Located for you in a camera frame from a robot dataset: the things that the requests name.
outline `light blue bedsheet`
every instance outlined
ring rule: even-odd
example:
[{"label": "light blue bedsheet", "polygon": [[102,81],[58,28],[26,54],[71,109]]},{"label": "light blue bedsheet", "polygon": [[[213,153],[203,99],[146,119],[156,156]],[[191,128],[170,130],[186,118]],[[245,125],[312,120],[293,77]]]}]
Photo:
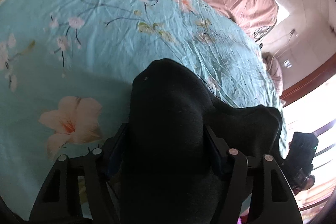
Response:
[{"label": "light blue bedsheet", "polygon": [[282,109],[257,45],[202,0],[6,0],[0,42],[0,195],[25,219],[58,155],[127,122],[153,60],[182,63],[233,107]]}]

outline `black cloth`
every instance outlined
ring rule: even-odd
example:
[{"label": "black cloth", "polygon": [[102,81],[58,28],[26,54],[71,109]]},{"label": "black cloth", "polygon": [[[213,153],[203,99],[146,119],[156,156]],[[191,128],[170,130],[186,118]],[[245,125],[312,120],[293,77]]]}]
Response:
[{"label": "black cloth", "polygon": [[121,175],[122,223],[210,222],[227,183],[211,171],[205,124],[247,156],[262,157],[273,146],[279,156],[277,109],[234,109],[169,59],[152,62],[135,78]]}]

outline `black bracket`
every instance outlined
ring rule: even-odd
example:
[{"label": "black bracket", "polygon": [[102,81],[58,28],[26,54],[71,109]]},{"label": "black bracket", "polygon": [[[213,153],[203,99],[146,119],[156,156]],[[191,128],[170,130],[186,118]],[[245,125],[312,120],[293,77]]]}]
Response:
[{"label": "black bracket", "polygon": [[[106,181],[120,168],[128,127],[123,124],[115,137],[85,156],[58,157],[36,198],[29,223],[119,224]],[[214,174],[227,181],[210,224],[236,224],[244,199],[248,176],[253,191],[248,223],[302,224],[290,186],[271,155],[261,159],[245,156],[204,127],[204,142]],[[83,218],[78,176],[85,177],[86,194],[93,220]]]}]

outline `screw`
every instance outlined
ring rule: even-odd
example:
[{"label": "screw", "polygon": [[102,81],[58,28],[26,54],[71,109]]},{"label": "screw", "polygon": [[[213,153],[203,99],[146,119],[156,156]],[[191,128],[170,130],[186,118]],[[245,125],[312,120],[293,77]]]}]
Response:
[{"label": "screw", "polygon": [[58,161],[65,161],[67,159],[67,155],[61,155],[58,157]]},{"label": "screw", "polygon": [[273,157],[271,156],[271,155],[265,155],[264,156],[264,158],[265,158],[265,160],[267,160],[267,161],[272,161],[273,160]]},{"label": "screw", "polygon": [[231,154],[231,155],[238,155],[238,150],[234,149],[234,148],[231,148],[231,149],[229,149],[229,154]]},{"label": "screw", "polygon": [[102,150],[100,148],[95,148],[92,150],[92,154],[94,155],[99,155],[102,152]]}]

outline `white wall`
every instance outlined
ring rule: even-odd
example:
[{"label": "white wall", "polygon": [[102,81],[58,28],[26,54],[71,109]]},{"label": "white wall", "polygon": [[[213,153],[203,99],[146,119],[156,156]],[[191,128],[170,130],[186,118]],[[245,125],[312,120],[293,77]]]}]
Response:
[{"label": "white wall", "polygon": [[[273,54],[278,52],[276,56],[279,56],[280,64],[290,61],[292,67],[283,66],[283,84],[286,89],[312,73],[336,52],[336,36],[329,27],[330,24],[336,26],[336,2],[276,1],[290,15],[266,36],[262,51]],[[299,36],[293,36],[288,43],[292,29],[296,29]]]}]

